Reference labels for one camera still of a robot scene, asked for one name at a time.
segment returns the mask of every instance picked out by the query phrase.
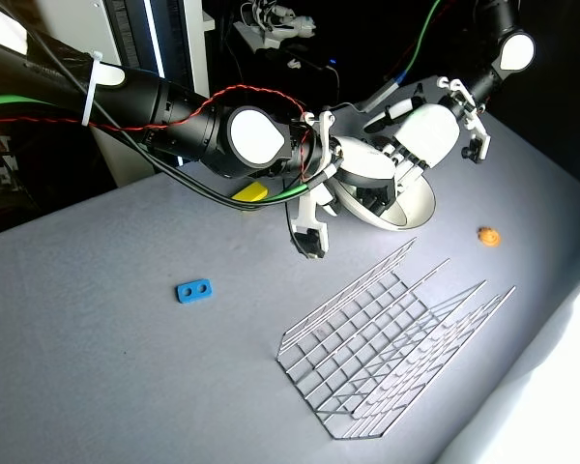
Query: white cable tie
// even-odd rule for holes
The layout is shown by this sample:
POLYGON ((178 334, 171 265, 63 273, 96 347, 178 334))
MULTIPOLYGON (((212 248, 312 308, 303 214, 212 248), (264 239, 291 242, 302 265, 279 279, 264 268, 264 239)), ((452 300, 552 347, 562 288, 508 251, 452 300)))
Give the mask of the white cable tie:
POLYGON ((93 69, 90 71, 90 82, 88 83, 88 94, 86 95, 86 104, 84 105, 84 114, 81 117, 81 125, 88 126, 90 122, 90 113, 93 109, 93 100, 95 99, 95 89, 97 88, 97 73, 99 65, 103 59, 100 51, 93 51, 93 69))

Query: metal wire basket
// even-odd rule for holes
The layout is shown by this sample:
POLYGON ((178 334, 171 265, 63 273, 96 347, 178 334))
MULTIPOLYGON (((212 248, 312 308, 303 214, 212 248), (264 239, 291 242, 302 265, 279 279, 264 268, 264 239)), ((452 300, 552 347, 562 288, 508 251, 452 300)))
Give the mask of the metal wire basket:
POLYGON ((483 281, 428 307, 393 270, 402 246, 301 320, 282 337, 277 361, 336 439, 382 437, 458 350, 511 295, 472 311, 462 307, 483 281))

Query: blue block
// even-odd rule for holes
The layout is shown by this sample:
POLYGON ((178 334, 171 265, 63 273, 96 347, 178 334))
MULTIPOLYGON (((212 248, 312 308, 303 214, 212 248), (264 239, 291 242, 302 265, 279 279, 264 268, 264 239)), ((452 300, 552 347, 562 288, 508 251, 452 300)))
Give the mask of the blue block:
POLYGON ((196 300, 208 298, 213 295, 211 282, 207 278, 194 280, 193 282, 182 283, 176 287, 178 301, 181 303, 193 303, 196 300))

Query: table surface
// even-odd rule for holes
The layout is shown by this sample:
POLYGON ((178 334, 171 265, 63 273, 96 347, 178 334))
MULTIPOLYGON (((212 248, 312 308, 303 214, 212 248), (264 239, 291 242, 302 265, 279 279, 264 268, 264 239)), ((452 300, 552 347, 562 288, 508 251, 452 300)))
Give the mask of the table surface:
POLYGON ((230 211, 162 175, 1 234, 0 463, 433 461, 580 276, 580 185, 483 119, 488 160, 460 145, 427 173, 438 204, 424 227, 328 218, 319 261, 293 249, 282 207, 230 211), (500 247, 480 244, 483 225, 500 247), (413 237, 402 278, 451 258, 422 287, 428 303, 484 278, 478 305, 518 289, 389 435, 334 441, 277 344, 413 237), (175 286, 199 278, 213 297, 178 304, 175 286))

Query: wire grid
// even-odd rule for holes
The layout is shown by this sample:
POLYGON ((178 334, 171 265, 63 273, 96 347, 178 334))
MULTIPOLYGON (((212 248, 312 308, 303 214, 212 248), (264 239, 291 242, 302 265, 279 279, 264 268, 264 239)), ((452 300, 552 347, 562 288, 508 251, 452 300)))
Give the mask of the wire grid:
POLYGON ((513 291, 451 322, 486 282, 451 304, 426 306, 414 290, 449 260, 408 286, 393 269, 413 243, 319 306, 279 345, 277 361, 336 439, 383 436, 513 291))

